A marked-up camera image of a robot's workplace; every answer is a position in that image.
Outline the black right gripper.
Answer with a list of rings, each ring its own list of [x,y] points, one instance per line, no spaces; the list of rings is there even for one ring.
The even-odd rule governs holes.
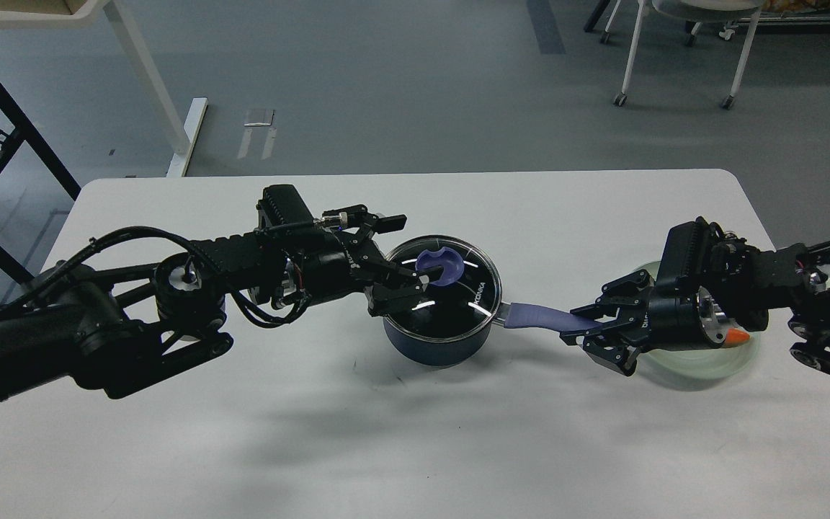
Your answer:
[[[623,338],[631,323],[648,322],[643,348],[691,351],[722,348],[729,333],[729,318],[704,286],[681,296],[660,296],[656,288],[648,298],[648,273],[632,272],[602,286],[594,303],[572,310],[589,319],[580,327],[561,332],[567,345],[576,345],[595,363],[626,377],[635,374],[638,348]]]

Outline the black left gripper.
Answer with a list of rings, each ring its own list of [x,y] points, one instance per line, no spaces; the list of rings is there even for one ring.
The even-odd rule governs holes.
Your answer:
[[[371,316],[387,316],[409,311],[429,300],[429,283],[439,280],[444,268],[399,270],[386,280],[377,280],[376,264],[385,257],[373,242],[375,234],[398,232],[406,225],[405,214],[379,216],[350,213],[350,228],[355,233],[293,231],[281,239],[281,249],[291,260],[287,267],[290,289],[281,288],[281,306],[299,303],[302,292],[315,306],[346,298],[350,293],[365,293]]]

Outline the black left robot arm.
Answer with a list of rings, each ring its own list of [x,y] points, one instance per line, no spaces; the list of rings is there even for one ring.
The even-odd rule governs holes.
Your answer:
[[[0,402],[63,377],[121,399],[221,357],[234,343],[222,331],[227,298],[274,329],[350,293],[365,294],[372,316],[410,309],[444,273],[375,245],[405,216],[363,205],[258,216],[251,232],[202,241],[124,227],[37,276],[0,306]]]

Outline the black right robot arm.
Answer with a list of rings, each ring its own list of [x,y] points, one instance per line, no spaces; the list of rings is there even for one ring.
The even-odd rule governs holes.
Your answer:
[[[793,313],[793,358],[830,375],[830,241],[764,251],[699,218],[669,230],[656,276],[605,283],[560,338],[629,376],[644,352],[718,350],[731,327],[764,331],[771,309]]]

